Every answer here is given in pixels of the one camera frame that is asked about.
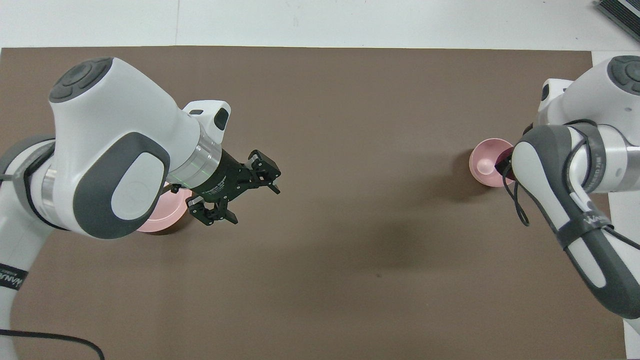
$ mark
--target brown mat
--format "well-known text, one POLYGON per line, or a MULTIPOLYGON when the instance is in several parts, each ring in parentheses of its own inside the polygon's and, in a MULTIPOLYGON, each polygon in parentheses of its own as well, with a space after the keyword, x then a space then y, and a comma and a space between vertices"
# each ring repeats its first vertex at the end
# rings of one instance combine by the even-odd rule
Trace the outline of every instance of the brown mat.
MULTIPOLYGON (((589 53, 127 47, 3 49, 0 151, 53 131, 69 67, 117 56, 179 106, 232 106, 226 150, 260 149, 281 195, 230 204, 240 223, 100 241, 56 231, 13 326, 98 343, 108 359, 602 359, 622 321, 583 285, 529 199, 468 172, 481 140, 515 142, 547 78, 589 53)), ((24 359, 89 350, 17 340, 24 359)))

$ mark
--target logo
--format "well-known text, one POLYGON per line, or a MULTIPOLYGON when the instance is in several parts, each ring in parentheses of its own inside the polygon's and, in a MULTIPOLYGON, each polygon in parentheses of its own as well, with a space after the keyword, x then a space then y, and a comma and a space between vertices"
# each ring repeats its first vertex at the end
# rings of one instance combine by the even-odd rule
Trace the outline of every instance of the logo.
POLYGON ((590 217, 586 217, 583 219, 583 221, 589 225, 593 225, 599 222, 606 222, 608 220, 609 219, 607 219, 607 217, 604 217, 602 215, 591 215, 590 217))
POLYGON ((225 180, 227 180, 227 176, 225 175, 225 177, 222 178, 222 180, 213 188, 211 188, 211 190, 207 190, 205 193, 207 195, 213 195, 216 193, 219 193, 220 191, 222 191, 222 189, 225 188, 225 180))
POLYGON ((26 271, 0 264, 0 286, 19 290, 27 274, 26 271))

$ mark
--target velcro strap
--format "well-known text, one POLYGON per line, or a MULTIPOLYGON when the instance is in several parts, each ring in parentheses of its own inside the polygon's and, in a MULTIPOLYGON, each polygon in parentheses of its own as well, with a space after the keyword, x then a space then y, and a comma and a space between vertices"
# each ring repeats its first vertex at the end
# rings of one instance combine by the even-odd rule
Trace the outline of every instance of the velcro strap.
POLYGON ((28 272, 14 268, 13 266, 0 264, 0 286, 20 290, 28 272))
POLYGON ((601 211, 591 210, 569 220, 569 222, 558 229, 556 238, 564 250, 569 244, 582 235, 605 226, 612 226, 607 215, 601 211))

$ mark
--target gray padding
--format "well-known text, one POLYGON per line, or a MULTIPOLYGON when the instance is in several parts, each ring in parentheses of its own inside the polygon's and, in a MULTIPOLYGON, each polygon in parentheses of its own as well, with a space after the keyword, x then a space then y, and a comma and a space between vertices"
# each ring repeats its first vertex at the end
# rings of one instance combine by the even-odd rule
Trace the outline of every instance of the gray padding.
POLYGON ((162 161, 164 180, 169 170, 169 154, 158 143, 140 133, 128 133, 118 139, 80 179, 74 194, 74 214, 87 234, 100 239, 121 238, 147 221, 156 207, 164 181, 159 182, 153 205, 141 217, 123 220, 111 209, 113 192, 131 164, 143 152, 162 161))
POLYGON ((53 143, 49 143, 38 148, 36 151, 30 154, 22 164, 20 164, 20 166, 15 170, 15 173, 13 174, 13 187, 15 188, 16 196, 20 200, 20 203, 22 204, 24 210, 28 213, 34 213, 34 211, 31 209, 31 204, 29 203, 27 195, 27 192, 30 192, 31 189, 26 188, 26 182, 24 180, 25 176, 29 175, 25 175, 25 173, 31 166, 31 164, 33 164, 39 157, 52 151, 53 146, 53 143))
MULTIPOLYGON (((569 214, 574 211, 572 207, 572 204, 574 204, 573 199, 569 196, 564 185, 564 163, 569 153, 571 153, 571 133, 569 129, 562 125, 536 126, 526 132, 519 142, 527 142, 536 149, 554 195, 563 205, 565 211, 569 214)), ((534 198, 534 201, 536 201, 540 211, 547 219, 547 223, 555 233, 557 229, 554 223, 548 218, 544 208, 538 204, 537 199, 534 198)))

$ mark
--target black cable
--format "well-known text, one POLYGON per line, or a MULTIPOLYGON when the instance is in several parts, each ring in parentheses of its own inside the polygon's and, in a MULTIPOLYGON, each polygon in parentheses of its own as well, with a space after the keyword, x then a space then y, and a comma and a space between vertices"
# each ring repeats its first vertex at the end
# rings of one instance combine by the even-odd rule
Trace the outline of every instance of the black cable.
POLYGON ((502 172, 502 184, 504 185, 504 188, 507 190, 507 193, 511 197, 511 200, 513 200, 513 204, 516 207, 516 213, 518 214, 518 218, 520 219, 520 222, 524 226, 529 226, 529 218, 527 217, 527 214, 524 212, 524 209, 520 206, 520 203, 518 202, 518 185, 520 183, 517 180, 514 180, 516 185, 514 185, 513 187, 513 192, 511 192, 511 189, 509 189, 509 185, 507 185, 507 173, 510 170, 511 170, 511 163, 507 164, 504 171, 502 172))
POLYGON ((634 242, 633 240, 631 240, 630 238, 627 238, 626 236, 620 234, 619 232, 615 231, 613 229, 612 226, 605 226, 602 228, 602 230, 608 232, 609 234, 613 235, 616 239, 622 241, 623 243, 630 245, 631 247, 640 250, 640 245, 636 242, 634 242))
POLYGON ((102 350, 98 347, 98 345, 85 339, 76 338, 75 336, 50 334, 48 332, 19 331, 19 330, 6 330, 6 329, 0 329, 0 336, 16 336, 19 338, 40 338, 40 339, 71 341, 74 343, 78 343, 78 344, 82 344, 90 347, 91 349, 93 349, 93 351, 98 353, 98 357, 100 358, 100 360, 104 360, 104 354, 102 353, 102 350))

